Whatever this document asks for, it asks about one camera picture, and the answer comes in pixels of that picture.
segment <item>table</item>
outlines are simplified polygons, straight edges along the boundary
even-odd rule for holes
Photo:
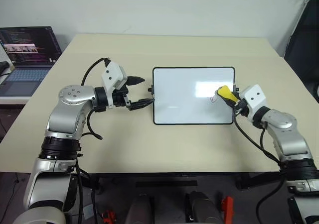
[[[0,171],[30,172],[40,152],[44,132],[58,92],[80,84],[87,68],[110,57],[127,75],[146,79],[129,87],[129,98],[150,98],[152,69],[158,66],[233,66],[236,84],[244,89],[259,84],[268,106],[293,114],[317,166],[318,105],[285,60],[263,38],[171,37],[110,34],[77,35],[50,70],[0,144]],[[101,85],[103,64],[86,85]],[[238,117],[256,141],[260,130]],[[80,166],[90,173],[254,172],[278,171],[277,165],[250,144],[235,125],[155,125],[153,108],[126,108],[94,113],[91,135],[81,139]],[[265,148],[275,153],[265,135]]]

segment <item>robotic arm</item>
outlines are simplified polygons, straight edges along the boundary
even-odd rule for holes
[[[153,102],[153,99],[131,102],[127,97],[127,86],[144,79],[128,77],[121,66],[107,58],[104,61],[106,69],[102,74],[102,87],[72,85],[60,91],[26,187],[23,204],[27,211],[15,220],[15,224],[65,223],[63,212],[69,211],[76,199],[78,177],[71,173],[76,167],[77,157],[81,156],[78,154],[81,151],[79,140],[87,114],[90,133],[86,134],[102,139],[89,125],[92,112],[119,106],[136,110]]]
[[[305,139],[297,130],[291,114],[271,110],[258,85],[249,86],[240,94],[227,87],[217,91],[234,114],[247,117],[257,128],[265,128],[274,140],[280,171],[286,178],[288,200],[294,223],[319,223],[319,175]]]

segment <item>gray metal part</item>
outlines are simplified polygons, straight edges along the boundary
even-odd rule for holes
[[[54,207],[33,208],[15,219],[13,224],[66,224],[62,211]]]
[[[71,174],[38,176],[29,205],[47,200],[57,200],[64,204],[69,190],[70,179]]]
[[[129,98],[127,97],[127,95],[124,95],[123,98],[125,100],[126,108],[129,109],[131,107],[131,103],[130,103]]]
[[[59,93],[58,104],[50,115],[45,135],[57,137],[57,133],[73,134],[69,138],[74,138],[76,131],[82,135],[85,115],[96,105],[92,86],[72,85],[63,88]]]
[[[297,120],[291,114],[270,110],[262,122],[267,122],[267,131],[274,140],[280,161],[312,158],[307,142],[297,130]]]
[[[195,222],[224,224],[217,206],[202,192],[193,191],[189,194],[192,217]]]
[[[152,224],[152,208],[150,199],[146,195],[140,195],[134,199],[125,224]]]
[[[298,192],[319,192],[319,179],[292,180],[286,181],[286,183],[292,190],[295,187]]]
[[[319,215],[319,197],[318,196],[309,196],[309,197],[295,196],[295,200],[298,205],[298,209],[300,211],[300,214],[303,218],[304,223],[306,223],[306,217]]]
[[[26,210],[30,207],[30,200],[34,190],[34,185],[37,181],[39,174],[41,173],[65,173],[65,168],[68,166],[74,167],[76,160],[49,160],[37,158],[33,165],[33,169],[26,186],[24,197],[23,197],[23,206]]]

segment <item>small whiteboard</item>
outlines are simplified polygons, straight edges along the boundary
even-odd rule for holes
[[[215,92],[234,82],[233,67],[155,67],[154,123],[231,124],[232,108]]]

